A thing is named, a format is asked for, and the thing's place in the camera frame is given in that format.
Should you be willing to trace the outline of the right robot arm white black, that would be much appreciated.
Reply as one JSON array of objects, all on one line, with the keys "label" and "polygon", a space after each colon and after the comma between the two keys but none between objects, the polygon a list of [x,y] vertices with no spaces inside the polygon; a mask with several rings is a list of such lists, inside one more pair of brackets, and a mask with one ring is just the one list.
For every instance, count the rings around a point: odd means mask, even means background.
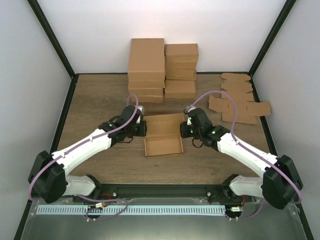
[{"label": "right robot arm white black", "polygon": [[188,107],[183,112],[187,120],[180,124],[181,138],[199,140],[203,146],[234,158],[257,175],[231,176],[222,188],[225,200],[232,202],[241,195],[258,197],[279,210],[293,200],[302,200],[303,183],[290,157],[276,156],[253,147],[229,129],[213,125],[206,112],[199,107]]}]

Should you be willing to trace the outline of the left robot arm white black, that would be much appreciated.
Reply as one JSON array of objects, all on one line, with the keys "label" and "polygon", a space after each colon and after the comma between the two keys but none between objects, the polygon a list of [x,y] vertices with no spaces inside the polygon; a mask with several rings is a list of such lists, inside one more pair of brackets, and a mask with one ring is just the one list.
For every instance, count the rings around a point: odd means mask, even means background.
[{"label": "left robot arm white black", "polygon": [[103,122],[89,136],[53,153],[40,152],[28,177],[29,197],[42,198],[47,204],[64,196],[78,196],[97,202],[102,196],[102,185],[92,175],[72,176],[70,173],[84,161],[125,139],[145,137],[147,123],[143,106],[126,106],[121,115]]}]

